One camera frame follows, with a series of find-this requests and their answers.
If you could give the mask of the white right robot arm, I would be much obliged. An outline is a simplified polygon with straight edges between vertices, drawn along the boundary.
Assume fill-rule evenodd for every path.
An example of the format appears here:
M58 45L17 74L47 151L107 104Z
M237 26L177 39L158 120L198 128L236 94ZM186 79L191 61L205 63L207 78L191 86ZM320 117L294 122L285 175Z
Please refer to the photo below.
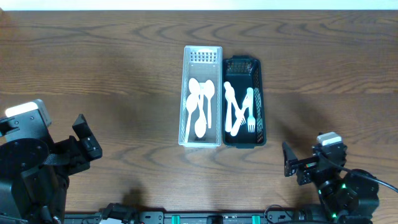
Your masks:
M297 159L292 148L282 143L284 175L296 175L299 185L314 184L320 205L306 208L303 219L332 223L371 223L379 206L379 184L369 180L372 175L353 169L344 177L347 146L341 142L312 147L313 156Z

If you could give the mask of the white plastic spoon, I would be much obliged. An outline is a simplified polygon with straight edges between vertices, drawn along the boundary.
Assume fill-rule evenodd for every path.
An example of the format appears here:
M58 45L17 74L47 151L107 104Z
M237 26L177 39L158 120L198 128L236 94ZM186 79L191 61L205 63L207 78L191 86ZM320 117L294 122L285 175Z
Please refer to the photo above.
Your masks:
M226 108L226 121L225 121L225 131L227 133L230 133L232 130L232 112L231 112L231 107L232 107L232 86L230 82L224 82L224 88L225 88L225 99L227 101L227 108Z

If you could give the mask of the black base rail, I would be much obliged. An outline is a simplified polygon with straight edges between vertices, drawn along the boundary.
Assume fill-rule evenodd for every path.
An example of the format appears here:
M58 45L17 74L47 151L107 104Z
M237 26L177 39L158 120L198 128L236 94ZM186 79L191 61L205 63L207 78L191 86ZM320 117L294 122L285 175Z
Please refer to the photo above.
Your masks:
M229 224L229 223L304 223L314 221L309 207L282 208L276 205L265 212L162 212L140 211L118 203L111 203L96 213L68 213L65 223L132 223L132 224Z

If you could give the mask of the pale green plastic fork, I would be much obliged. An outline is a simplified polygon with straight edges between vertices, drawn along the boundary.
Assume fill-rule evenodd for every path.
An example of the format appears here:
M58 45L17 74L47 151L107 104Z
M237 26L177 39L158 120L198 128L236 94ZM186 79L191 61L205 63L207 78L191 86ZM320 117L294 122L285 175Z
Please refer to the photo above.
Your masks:
M248 111L249 111L249 116L248 116L248 131L250 133L255 132L255 127L256 127L256 119L254 118L253 115L253 106L254 106L254 91L251 87L247 89L247 94L249 98L249 103L248 103Z

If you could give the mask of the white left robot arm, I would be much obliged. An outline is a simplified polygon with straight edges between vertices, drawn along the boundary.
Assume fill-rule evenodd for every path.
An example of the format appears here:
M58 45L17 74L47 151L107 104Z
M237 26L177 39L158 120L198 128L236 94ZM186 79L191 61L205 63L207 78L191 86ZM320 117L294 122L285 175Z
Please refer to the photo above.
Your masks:
M83 114L75 135L54 142L37 110L1 118L1 223L63 223L70 176L88 170L102 148Z

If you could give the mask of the dark green mesh basket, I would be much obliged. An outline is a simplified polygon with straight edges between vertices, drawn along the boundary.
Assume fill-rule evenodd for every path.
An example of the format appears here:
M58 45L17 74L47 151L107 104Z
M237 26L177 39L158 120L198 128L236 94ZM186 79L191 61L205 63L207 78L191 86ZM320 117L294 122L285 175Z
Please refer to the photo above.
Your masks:
M226 108L227 101L224 97L225 88L224 82L230 82L234 88L236 101L240 109L243 108L243 100L247 94L247 89L251 87L254 91L254 106L253 115L256 119L256 127L254 133L248 132L248 109L245 110L244 118L245 124L240 126L239 132L236 136L232 136L225 131ZM223 142L227 146L234 146L238 148L254 148L256 146L265 145L266 138L266 119L264 113L264 97L262 90L262 73L261 63L258 59L248 55L234 55L231 58L223 60ZM231 107L232 112L232 127L236 122L236 115L234 106Z

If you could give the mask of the white plastic fork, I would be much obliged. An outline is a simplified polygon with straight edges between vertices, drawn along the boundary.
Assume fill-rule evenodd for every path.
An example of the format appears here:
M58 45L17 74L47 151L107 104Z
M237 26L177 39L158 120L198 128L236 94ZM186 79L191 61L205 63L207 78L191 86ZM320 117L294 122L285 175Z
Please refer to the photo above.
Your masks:
M243 117L241 118L241 123L240 123L240 125L242 126L242 125L244 125L245 124L245 122L246 122L246 120L245 120L245 118L244 118L244 113L241 111L241 109L239 108L239 106L238 106L238 103L237 103L237 101L236 101L236 97L235 97L235 91L234 91L234 88L233 87L231 87L230 88L230 98L231 98L231 102L232 102L232 105L234 106L234 110L235 110L235 115L236 115L236 117L238 117L239 115L242 115Z
M246 109L248 109L248 103L249 103L249 98L248 98L248 94L246 94L246 96L245 96L245 98L244 98L244 100L243 100L243 108L241 109L241 111L243 112L243 113L245 113L245 110ZM232 136L236 136L237 134L238 134L238 132L239 132L239 129L240 129L240 123L241 123L241 118L242 118L243 116L242 115L239 115L237 118L236 118L236 122L234 123L234 125L233 125L233 127L232 127L232 130L231 130L231 132L230 132L230 134L232 135Z

